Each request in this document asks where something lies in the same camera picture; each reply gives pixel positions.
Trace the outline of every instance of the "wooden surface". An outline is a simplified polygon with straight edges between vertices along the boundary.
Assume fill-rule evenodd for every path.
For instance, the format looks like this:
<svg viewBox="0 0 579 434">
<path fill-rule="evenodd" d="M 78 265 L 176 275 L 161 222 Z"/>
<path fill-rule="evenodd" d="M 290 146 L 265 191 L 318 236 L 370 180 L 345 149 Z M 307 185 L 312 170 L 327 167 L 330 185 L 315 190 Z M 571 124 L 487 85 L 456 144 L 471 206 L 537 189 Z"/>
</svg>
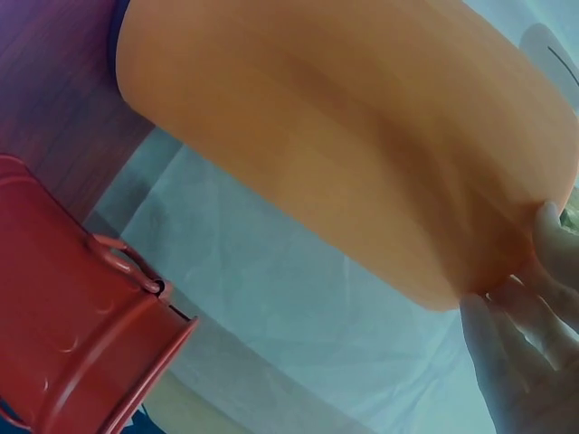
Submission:
<svg viewBox="0 0 579 434">
<path fill-rule="evenodd" d="M 144 403 L 150 418 L 166 434 L 249 434 L 170 371 L 163 374 Z"/>
<path fill-rule="evenodd" d="M 0 152 L 82 220 L 151 125 L 107 73 L 112 0 L 0 1 Z"/>
<path fill-rule="evenodd" d="M 576 175 L 573 111 L 462 2 L 132 0 L 118 72 L 138 112 L 435 309 L 513 272 Z"/>
</svg>

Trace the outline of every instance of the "orange plastic cylinder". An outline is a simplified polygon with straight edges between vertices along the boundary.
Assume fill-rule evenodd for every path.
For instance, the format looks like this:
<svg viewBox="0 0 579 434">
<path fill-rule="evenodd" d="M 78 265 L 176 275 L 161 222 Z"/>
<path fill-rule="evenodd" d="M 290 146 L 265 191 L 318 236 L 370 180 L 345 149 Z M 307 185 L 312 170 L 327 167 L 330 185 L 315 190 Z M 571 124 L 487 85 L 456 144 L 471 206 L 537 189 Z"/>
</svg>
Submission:
<svg viewBox="0 0 579 434">
<path fill-rule="evenodd" d="M 0 238 L 0 397 L 16 423 L 120 432 L 195 321 L 90 249 L 10 156 L 0 156 Z"/>
<path fill-rule="evenodd" d="M 461 1 L 131 0 L 139 113 L 433 309 L 515 271 L 563 206 L 579 128 Z"/>
</svg>

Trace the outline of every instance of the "orange container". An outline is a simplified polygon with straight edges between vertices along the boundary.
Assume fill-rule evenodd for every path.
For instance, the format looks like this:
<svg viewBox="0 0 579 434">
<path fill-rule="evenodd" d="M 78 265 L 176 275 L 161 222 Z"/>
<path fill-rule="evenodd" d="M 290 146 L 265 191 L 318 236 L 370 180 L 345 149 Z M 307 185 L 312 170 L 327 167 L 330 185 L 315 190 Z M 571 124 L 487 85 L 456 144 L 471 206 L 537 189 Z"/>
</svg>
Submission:
<svg viewBox="0 0 579 434">
<path fill-rule="evenodd" d="M 171 285 L 0 156 L 0 397 L 39 433 L 116 433 L 195 329 Z M 132 261 L 121 259 L 122 250 Z"/>
</svg>

